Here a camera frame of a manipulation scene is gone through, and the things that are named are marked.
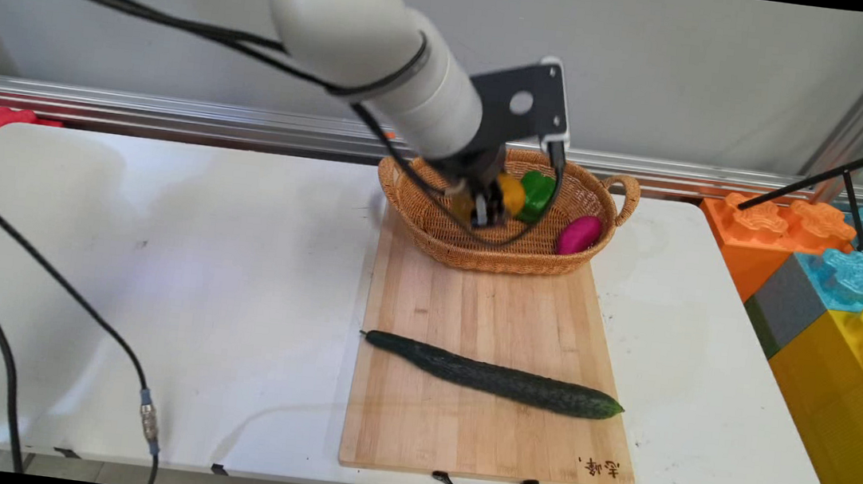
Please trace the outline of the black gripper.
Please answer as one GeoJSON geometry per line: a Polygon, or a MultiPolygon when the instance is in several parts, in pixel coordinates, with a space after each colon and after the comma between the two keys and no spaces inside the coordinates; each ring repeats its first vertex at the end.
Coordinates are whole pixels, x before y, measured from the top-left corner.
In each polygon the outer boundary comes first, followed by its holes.
{"type": "Polygon", "coordinates": [[[446,185],[434,186],[433,191],[442,195],[466,191],[472,197],[471,228],[482,229],[495,223],[495,219],[509,217],[502,186],[506,151],[505,144],[488,144],[434,159],[433,169],[446,185]]]}

